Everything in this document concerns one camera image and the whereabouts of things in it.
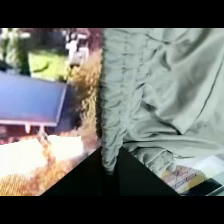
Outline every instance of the grass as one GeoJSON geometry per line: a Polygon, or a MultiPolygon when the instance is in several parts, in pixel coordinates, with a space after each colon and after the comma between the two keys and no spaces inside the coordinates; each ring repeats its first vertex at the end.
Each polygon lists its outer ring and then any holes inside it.
{"type": "Polygon", "coordinates": [[[30,52],[29,63],[32,77],[47,80],[57,80],[66,76],[66,56],[48,50],[30,52]]]}

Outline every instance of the blue roof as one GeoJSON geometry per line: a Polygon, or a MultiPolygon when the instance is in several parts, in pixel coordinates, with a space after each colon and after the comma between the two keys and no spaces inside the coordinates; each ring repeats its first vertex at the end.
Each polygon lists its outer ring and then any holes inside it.
{"type": "Polygon", "coordinates": [[[0,124],[57,126],[66,86],[0,72],[0,124]]]}

